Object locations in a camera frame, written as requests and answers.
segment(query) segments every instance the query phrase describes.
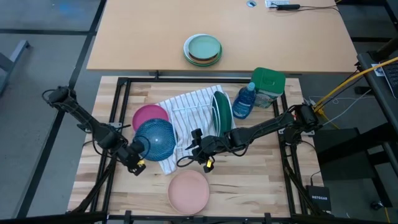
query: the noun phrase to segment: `striped towel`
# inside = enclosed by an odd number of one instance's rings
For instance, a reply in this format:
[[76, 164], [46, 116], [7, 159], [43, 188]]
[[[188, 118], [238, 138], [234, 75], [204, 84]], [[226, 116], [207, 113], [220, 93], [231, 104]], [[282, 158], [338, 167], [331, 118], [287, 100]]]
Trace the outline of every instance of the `striped towel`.
[[192, 155], [191, 149], [184, 150], [192, 143], [191, 131], [200, 128], [203, 133], [202, 138], [207, 135], [216, 135], [211, 106], [215, 91], [224, 93], [221, 85], [216, 85], [175, 96], [157, 104], [168, 112], [169, 121], [177, 133], [174, 153], [169, 158], [159, 161], [166, 175], [177, 169], [176, 164], [181, 157]]

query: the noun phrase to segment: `blue mesh bowl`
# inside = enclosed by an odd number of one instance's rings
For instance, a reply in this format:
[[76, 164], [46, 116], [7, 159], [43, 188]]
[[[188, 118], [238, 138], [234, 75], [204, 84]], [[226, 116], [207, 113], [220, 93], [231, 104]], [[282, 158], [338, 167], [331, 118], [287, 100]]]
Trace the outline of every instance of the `blue mesh bowl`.
[[149, 161], [162, 161], [173, 154], [175, 139], [173, 126], [163, 119], [154, 118], [139, 126], [134, 140], [144, 145], [141, 156]]

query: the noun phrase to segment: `pink bowl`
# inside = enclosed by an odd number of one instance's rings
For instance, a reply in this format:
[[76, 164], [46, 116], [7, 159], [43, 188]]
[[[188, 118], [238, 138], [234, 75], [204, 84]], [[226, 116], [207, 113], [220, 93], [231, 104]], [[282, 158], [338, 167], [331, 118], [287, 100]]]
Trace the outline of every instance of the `pink bowl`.
[[167, 191], [171, 206], [183, 215], [200, 212], [206, 206], [209, 195], [209, 183], [201, 173], [194, 170], [177, 174]]
[[139, 108], [132, 117], [132, 128], [137, 131], [140, 125], [153, 118], [160, 118], [169, 121], [167, 112], [161, 106], [145, 105], [142, 108]]

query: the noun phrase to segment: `soap bottle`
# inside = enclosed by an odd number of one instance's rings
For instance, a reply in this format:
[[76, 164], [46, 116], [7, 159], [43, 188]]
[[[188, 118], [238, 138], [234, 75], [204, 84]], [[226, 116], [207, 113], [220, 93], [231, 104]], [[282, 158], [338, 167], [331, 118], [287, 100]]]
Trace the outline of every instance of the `soap bottle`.
[[249, 116], [256, 100], [255, 84], [249, 83], [247, 87], [239, 90], [238, 95], [232, 105], [232, 114], [235, 118], [244, 119]]

